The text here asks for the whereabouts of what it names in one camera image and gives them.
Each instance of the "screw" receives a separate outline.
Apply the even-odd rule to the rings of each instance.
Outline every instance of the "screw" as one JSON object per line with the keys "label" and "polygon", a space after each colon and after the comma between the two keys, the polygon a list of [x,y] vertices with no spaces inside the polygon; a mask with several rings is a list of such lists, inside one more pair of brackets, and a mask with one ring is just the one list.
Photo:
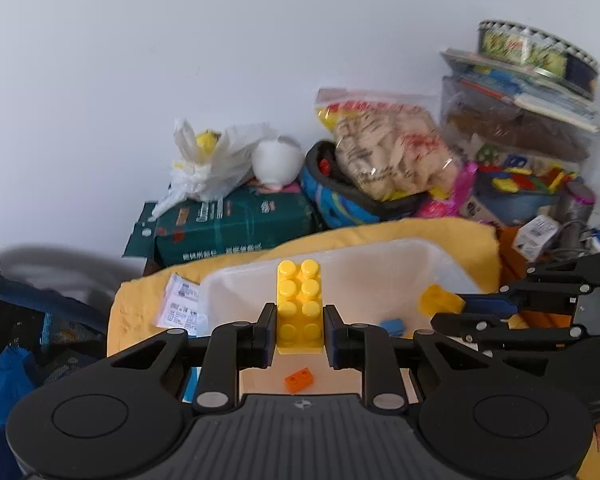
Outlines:
{"label": "screw", "polygon": [[374,406],[381,410],[399,410],[404,406],[404,399],[397,394],[379,394],[374,397]]}
{"label": "screw", "polygon": [[227,394],[222,392],[204,392],[196,397],[196,402],[203,408],[220,408],[229,400]]}

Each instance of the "yellow lego brick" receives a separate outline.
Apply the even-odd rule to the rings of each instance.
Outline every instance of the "yellow lego brick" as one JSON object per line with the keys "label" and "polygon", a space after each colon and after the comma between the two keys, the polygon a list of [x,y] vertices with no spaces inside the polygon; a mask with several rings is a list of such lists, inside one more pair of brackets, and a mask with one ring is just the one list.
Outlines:
{"label": "yellow lego brick", "polygon": [[278,266],[278,334],[281,354],[317,354],[324,347],[320,265],[284,260]]}
{"label": "yellow lego brick", "polygon": [[460,314],[464,309],[464,300],[457,294],[447,292],[437,283],[433,283],[422,293],[418,309],[429,317],[440,312]]}
{"label": "yellow lego brick", "polygon": [[533,173],[533,171],[531,171],[531,168],[506,168],[504,171],[506,171],[507,173],[518,173],[522,175],[530,175]]}
{"label": "yellow lego brick", "polygon": [[496,189],[505,193],[517,193],[520,190],[518,184],[510,178],[494,178],[492,182]]}

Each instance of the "yellow plastic piece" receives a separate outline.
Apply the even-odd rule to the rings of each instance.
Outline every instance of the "yellow plastic piece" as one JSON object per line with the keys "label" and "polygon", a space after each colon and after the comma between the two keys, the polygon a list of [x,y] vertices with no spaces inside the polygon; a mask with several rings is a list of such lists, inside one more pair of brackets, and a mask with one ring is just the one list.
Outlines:
{"label": "yellow plastic piece", "polygon": [[519,173],[521,175],[530,175],[533,173],[530,168],[507,168],[504,171],[507,173]]}
{"label": "yellow plastic piece", "polygon": [[520,189],[510,178],[494,178],[492,182],[497,189],[505,193],[517,193]]}
{"label": "yellow plastic piece", "polygon": [[567,176],[567,174],[564,171],[558,173],[558,175],[554,178],[554,181],[551,184],[549,184],[549,191],[554,193],[555,190],[560,187],[560,184],[562,183],[562,180],[565,176]]}
{"label": "yellow plastic piece", "polygon": [[278,265],[278,336],[281,354],[317,354],[324,347],[322,280],[315,260]]}
{"label": "yellow plastic piece", "polygon": [[524,319],[522,319],[522,316],[520,316],[520,314],[514,314],[513,316],[511,316],[507,320],[507,323],[509,324],[509,328],[511,328],[511,329],[529,328],[529,325],[526,324],[526,321]]}
{"label": "yellow plastic piece", "polygon": [[196,144],[205,152],[205,155],[211,155],[216,148],[220,135],[213,130],[205,130],[201,134],[196,135]]}
{"label": "yellow plastic piece", "polygon": [[447,292],[437,283],[433,283],[422,293],[418,309],[429,317],[440,312],[460,314],[464,309],[464,300],[457,294]]}
{"label": "yellow plastic piece", "polygon": [[433,200],[448,200],[449,198],[449,193],[445,192],[439,187],[432,187],[429,189],[429,194]]}

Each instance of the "snack bag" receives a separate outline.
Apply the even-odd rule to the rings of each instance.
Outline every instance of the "snack bag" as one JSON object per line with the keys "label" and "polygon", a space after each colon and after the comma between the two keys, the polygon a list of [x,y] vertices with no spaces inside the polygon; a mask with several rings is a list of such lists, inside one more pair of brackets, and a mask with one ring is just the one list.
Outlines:
{"label": "snack bag", "polygon": [[427,109],[431,98],[321,89],[316,113],[336,138],[340,167],[375,200],[437,187],[449,193],[458,168]]}

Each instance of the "white wall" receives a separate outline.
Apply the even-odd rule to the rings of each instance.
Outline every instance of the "white wall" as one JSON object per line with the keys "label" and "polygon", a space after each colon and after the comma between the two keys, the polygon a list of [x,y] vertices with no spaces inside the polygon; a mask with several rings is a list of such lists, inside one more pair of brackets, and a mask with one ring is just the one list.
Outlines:
{"label": "white wall", "polygon": [[174,117],[270,121],[308,148],[320,86],[438,94],[438,52],[494,17],[600,60],[600,0],[0,0],[0,264],[117,261],[168,184]]}

